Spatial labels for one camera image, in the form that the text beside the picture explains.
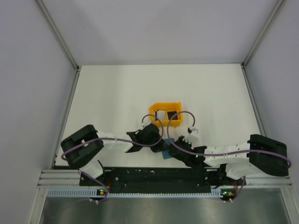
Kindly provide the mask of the blue leather card holder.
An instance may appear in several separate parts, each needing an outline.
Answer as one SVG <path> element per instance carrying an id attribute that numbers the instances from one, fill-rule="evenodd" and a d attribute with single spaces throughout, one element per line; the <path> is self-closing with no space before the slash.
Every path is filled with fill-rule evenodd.
<path id="1" fill-rule="evenodd" d="M 172 156 L 169 154 L 169 146 L 171 146 L 171 142 L 174 142 L 174 139 L 173 138 L 170 138 L 170 139 L 163 139 L 164 143 L 166 144 L 166 149 L 162 151 L 162 157 L 164 160 L 167 160 L 167 159 L 170 159 L 172 158 Z"/>

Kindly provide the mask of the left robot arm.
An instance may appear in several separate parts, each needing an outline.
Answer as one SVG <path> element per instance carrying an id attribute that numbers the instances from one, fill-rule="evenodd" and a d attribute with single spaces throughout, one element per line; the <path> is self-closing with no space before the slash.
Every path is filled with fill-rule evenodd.
<path id="1" fill-rule="evenodd" d="M 63 150 L 61 158 L 67 161 L 69 167 L 87 174 L 96 185 L 103 184 L 106 179 L 100 162 L 101 151 L 135 153 L 148 147 L 152 152 L 158 153 L 168 147 L 159 128 L 151 122 L 139 130 L 118 135 L 99 132 L 94 125 L 86 125 L 65 138 L 60 146 Z"/>

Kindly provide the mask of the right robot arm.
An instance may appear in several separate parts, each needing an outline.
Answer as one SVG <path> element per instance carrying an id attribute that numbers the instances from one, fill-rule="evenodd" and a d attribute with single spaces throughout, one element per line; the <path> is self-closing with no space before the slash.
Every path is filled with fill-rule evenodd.
<path id="1" fill-rule="evenodd" d="M 228 185 L 233 180 L 259 173 L 276 177 L 289 175 L 286 144 L 259 134 L 252 134 L 243 143 L 209 147 L 200 145 L 199 132 L 191 126 L 186 136 L 170 141 L 169 155 L 187 167 L 204 171 L 204 177 L 212 185 Z"/>

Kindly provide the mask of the yellow plastic bin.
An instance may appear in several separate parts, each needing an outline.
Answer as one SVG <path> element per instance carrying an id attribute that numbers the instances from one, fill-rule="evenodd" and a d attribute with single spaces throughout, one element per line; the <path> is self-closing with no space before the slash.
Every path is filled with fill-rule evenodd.
<path id="1" fill-rule="evenodd" d="M 167 126 L 171 117 L 170 126 L 177 127 L 183 122 L 183 115 L 176 114 L 182 111 L 181 102 L 155 103 L 149 108 L 150 120 L 158 127 Z"/>

